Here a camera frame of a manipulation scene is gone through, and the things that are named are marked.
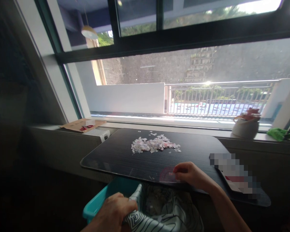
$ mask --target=person's left hand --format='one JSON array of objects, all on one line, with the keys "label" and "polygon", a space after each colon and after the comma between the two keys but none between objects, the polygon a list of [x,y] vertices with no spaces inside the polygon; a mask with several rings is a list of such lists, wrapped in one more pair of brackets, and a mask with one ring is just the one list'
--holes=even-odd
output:
[{"label": "person's left hand", "polygon": [[97,215],[81,232],[120,232],[127,229],[121,226],[123,218],[134,210],[138,210],[136,201],[115,193],[104,201]]}]

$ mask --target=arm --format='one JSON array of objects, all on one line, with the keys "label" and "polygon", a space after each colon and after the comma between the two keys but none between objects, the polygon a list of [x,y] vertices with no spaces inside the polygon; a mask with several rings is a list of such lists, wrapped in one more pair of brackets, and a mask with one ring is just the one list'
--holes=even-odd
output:
[{"label": "arm", "polygon": [[173,172],[176,179],[209,193],[225,231],[251,232],[223,189],[194,163],[180,163]]},{"label": "arm", "polygon": [[115,193],[104,201],[97,215],[81,232],[131,231],[128,224],[122,226],[122,221],[134,210],[138,210],[136,201]]}]

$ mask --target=white vase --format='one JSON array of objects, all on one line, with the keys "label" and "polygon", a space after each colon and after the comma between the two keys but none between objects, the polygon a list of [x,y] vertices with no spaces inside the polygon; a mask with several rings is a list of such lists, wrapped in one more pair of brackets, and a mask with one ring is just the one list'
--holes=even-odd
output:
[{"label": "white vase", "polygon": [[235,121],[235,118],[233,119],[235,122],[235,125],[232,129],[232,133],[238,137],[241,137],[243,139],[253,139],[259,130],[259,118],[255,118],[249,121],[246,121],[242,118]]}]

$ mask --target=shredded paper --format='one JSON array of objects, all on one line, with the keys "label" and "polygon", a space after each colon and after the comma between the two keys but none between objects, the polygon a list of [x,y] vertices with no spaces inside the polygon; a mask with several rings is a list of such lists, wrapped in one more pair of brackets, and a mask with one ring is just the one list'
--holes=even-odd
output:
[{"label": "shredded paper", "polygon": [[131,145],[133,154],[136,152],[142,153],[143,151],[150,151],[151,153],[154,153],[158,150],[164,150],[165,148],[174,148],[175,151],[181,152],[179,147],[179,144],[171,143],[170,140],[164,135],[158,135],[157,138],[153,140],[147,140],[147,138],[142,139],[139,137]]}]

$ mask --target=white fabric with black lines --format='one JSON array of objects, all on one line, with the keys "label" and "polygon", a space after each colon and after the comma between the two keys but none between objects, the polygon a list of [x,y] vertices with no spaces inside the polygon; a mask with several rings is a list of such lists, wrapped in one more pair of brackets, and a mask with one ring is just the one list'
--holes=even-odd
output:
[{"label": "white fabric with black lines", "polygon": [[204,231],[199,212],[186,192],[141,183],[129,199],[139,208],[124,219],[132,232]]}]

